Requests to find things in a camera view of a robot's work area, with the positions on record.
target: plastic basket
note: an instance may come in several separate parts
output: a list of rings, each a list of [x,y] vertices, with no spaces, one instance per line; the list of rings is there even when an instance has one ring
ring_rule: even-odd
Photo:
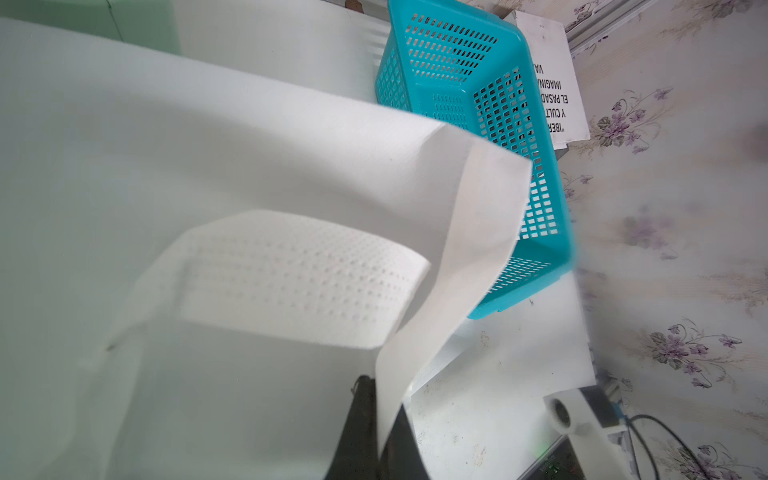
[[[573,236],[531,53],[522,33],[456,0],[389,0],[380,104],[423,114],[531,159],[531,199],[509,264],[469,316],[501,311],[573,263]]]

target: wall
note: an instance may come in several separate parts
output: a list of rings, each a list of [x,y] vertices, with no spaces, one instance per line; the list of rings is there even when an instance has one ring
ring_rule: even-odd
[[[601,380],[726,480],[768,478],[766,25],[754,0],[652,5],[575,58],[592,139],[559,162]],[[704,478],[639,428],[662,478]]]
[[[180,53],[170,0],[0,0],[0,17]]]
[[[611,0],[461,0],[461,2],[495,13],[501,18],[513,10],[550,18],[562,23],[568,32],[593,19],[593,15]]]

